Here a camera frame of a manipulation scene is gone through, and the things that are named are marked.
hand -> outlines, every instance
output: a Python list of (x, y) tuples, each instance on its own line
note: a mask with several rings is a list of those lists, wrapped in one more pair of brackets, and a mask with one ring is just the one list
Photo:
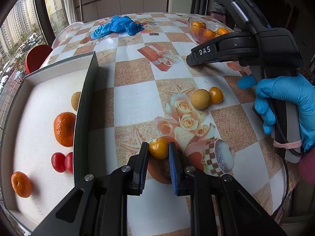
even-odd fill
[(258, 83), (253, 75), (248, 75), (239, 79), (237, 85), (242, 89), (257, 85), (254, 106), (264, 120), (265, 134), (271, 133), (276, 122), (275, 115), (265, 98), (275, 98), (297, 104), (304, 151), (308, 151), (315, 144), (315, 87), (303, 75), (263, 79)]

pink sleeve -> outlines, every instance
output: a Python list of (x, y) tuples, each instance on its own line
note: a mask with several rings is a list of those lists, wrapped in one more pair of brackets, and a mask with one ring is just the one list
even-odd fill
[(306, 182), (315, 186), (315, 147), (301, 158), (299, 171)]

road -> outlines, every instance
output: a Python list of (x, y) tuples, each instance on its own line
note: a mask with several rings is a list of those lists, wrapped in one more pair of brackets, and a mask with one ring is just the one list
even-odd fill
[(13, 97), (19, 87), (19, 83), (13, 80), (15, 72), (9, 77), (2, 93), (0, 94), (0, 136), (2, 136), (2, 129), (4, 127), (7, 112), (9, 111)]

silver bolt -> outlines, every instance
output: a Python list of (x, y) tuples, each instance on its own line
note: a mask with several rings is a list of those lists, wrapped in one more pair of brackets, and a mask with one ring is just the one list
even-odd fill
[(121, 168), (121, 170), (122, 170), (123, 172), (128, 172), (128, 171), (131, 170), (131, 167), (128, 166), (128, 165), (126, 165), (126, 166), (123, 166), (123, 167)]
[(186, 167), (186, 171), (187, 172), (195, 172), (196, 171), (196, 168), (194, 166), (187, 166)]
[(223, 175), (222, 178), (225, 182), (231, 182), (233, 180), (231, 175)]
[(84, 177), (85, 181), (92, 181), (94, 179), (94, 176), (92, 174), (87, 174), (85, 177)]

checkered tablecloth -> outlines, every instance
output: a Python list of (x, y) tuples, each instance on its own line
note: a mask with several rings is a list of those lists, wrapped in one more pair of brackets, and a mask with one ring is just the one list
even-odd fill
[[(183, 151), (190, 151), (199, 141), (209, 144), (207, 137), (220, 138), (235, 152), (229, 173), (272, 214), (285, 191), (285, 170), (252, 110), (255, 93), (236, 85), (240, 67), (227, 63), (187, 66), (186, 56), (196, 46), (185, 24), (188, 14), (128, 16), (143, 23), (144, 30), (134, 36), (112, 33), (94, 40), (91, 33), (111, 18), (86, 23), (70, 32), (43, 64), (96, 52), (100, 73), (93, 96), (89, 148), (105, 152), (107, 173), (125, 165), (143, 141), (159, 136), (175, 138)], [(224, 101), (200, 113), (192, 110), (191, 94), (213, 86), (222, 90)], [(197, 129), (185, 126), (185, 114), (191, 115), (187, 120), (197, 123)], [(217, 159), (210, 147), (206, 149), (205, 163), (221, 173)], [(288, 167), (291, 191), (300, 173), (296, 165), (288, 163)], [(188, 235), (189, 203), (190, 199), (175, 197), (171, 187), (148, 174), (143, 195), (128, 197), (129, 235)]]

